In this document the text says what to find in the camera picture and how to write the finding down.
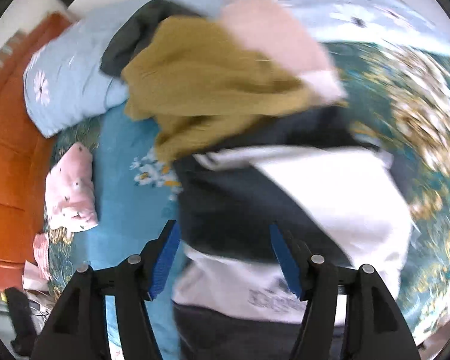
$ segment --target silver bolt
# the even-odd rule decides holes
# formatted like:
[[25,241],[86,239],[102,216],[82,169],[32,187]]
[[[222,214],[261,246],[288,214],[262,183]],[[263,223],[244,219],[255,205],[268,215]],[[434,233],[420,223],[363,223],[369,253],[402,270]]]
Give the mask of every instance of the silver bolt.
[[87,272],[89,265],[84,262],[82,264],[80,264],[77,268],[77,272],[80,274],[84,274],[85,272]]
[[325,259],[323,256],[320,256],[319,254],[314,254],[311,258],[312,262],[315,264],[323,264],[325,262]]
[[129,264],[138,264],[142,261],[142,257],[139,254],[132,254],[132,256],[127,258]]
[[363,264],[362,269],[366,274],[372,274],[375,272],[375,269],[370,264]]

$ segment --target yellow object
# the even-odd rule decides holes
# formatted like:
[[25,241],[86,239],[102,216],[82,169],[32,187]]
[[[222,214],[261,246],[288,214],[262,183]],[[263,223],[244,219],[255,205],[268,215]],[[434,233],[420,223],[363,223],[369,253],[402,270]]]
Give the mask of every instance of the yellow object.
[[164,20],[122,77],[130,90],[125,113],[160,125],[155,150],[163,162],[311,106],[299,79],[198,17]]

